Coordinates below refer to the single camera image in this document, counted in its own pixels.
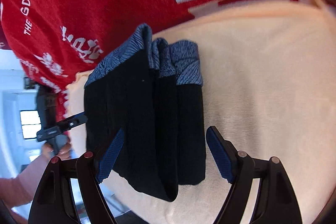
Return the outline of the person's left hand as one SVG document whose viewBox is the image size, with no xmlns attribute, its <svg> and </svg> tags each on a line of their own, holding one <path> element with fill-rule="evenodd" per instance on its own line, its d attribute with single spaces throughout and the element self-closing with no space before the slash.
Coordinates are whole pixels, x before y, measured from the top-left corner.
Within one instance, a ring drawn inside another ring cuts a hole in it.
<svg viewBox="0 0 336 224">
<path fill-rule="evenodd" d="M 70 143 L 69 137 L 67 137 L 67 143 L 60 149 L 56 156 L 62 160 L 68 160 L 71 158 L 71 149 L 72 145 Z M 54 149 L 49 143 L 44 143 L 44 145 L 42 145 L 42 155 L 44 155 L 47 160 L 50 160 L 55 156 Z"/>
</svg>

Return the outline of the pink sleeved left forearm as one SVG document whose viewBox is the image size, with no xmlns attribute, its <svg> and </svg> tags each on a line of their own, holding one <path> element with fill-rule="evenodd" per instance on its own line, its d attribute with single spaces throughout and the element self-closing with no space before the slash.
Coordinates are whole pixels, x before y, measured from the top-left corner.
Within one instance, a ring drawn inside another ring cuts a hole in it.
<svg viewBox="0 0 336 224">
<path fill-rule="evenodd" d="M 49 158 L 40 155 L 15 178 L 1 178 L 1 200 L 11 209 L 30 203 L 35 195 Z"/>
</svg>

